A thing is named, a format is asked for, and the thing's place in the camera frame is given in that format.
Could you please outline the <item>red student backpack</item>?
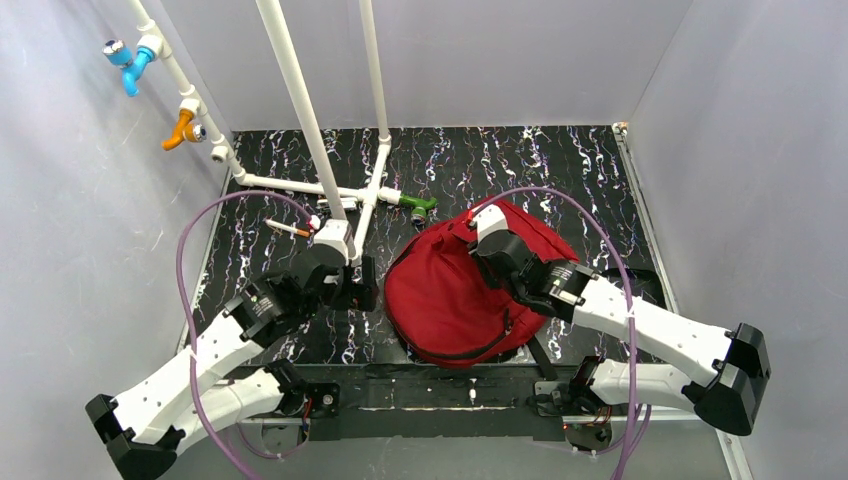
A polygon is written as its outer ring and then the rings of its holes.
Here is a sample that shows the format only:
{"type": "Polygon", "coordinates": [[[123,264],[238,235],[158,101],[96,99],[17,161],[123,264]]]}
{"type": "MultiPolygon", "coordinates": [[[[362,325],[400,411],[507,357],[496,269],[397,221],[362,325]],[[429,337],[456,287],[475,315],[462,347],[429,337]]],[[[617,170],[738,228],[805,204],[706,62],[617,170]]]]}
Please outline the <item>red student backpack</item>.
{"type": "Polygon", "coordinates": [[[495,202],[508,222],[543,261],[528,295],[489,289],[469,255],[474,233],[460,215],[416,235],[389,267],[385,312],[397,335],[422,360],[443,368],[468,368],[530,346],[547,362],[535,338],[550,317],[566,319],[569,305],[543,302],[545,275],[578,259],[550,227],[518,206],[495,202]]]}

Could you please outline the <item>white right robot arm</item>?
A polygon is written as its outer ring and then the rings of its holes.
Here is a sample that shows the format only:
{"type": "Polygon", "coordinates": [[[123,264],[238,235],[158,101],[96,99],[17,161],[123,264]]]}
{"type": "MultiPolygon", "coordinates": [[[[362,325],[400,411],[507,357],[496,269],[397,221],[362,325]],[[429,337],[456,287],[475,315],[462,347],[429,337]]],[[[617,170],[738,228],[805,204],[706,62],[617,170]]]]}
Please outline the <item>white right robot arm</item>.
{"type": "Polygon", "coordinates": [[[659,358],[634,369],[587,359],[572,382],[577,392],[607,405],[640,403],[689,411],[721,431],[748,436],[771,366],[764,333],[747,323],[735,329],[707,325],[642,299],[597,271],[565,258],[544,260],[514,232],[501,229],[469,249],[484,280],[544,317],[625,339],[659,358]]]}

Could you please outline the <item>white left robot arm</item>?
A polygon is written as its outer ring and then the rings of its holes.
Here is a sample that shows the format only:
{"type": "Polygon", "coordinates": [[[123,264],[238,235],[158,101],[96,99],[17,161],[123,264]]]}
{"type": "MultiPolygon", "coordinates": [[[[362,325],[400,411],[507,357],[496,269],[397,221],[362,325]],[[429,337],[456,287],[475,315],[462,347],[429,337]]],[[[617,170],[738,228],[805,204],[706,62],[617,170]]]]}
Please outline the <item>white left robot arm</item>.
{"type": "Polygon", "coordinates": [[[322,308],[375,309],[376,263],[348,266],[326,246],[295,256],[287,270],[269,271],[228,301],[212,323],[165,365],[116,395],[85,406],[95,431],[124,479],[158,479],[189,447],[256,415],[279,412],[306,424],[333,416],[339,388],[306,381],[285,359],[231,379],[231,372],[322,308]]]}

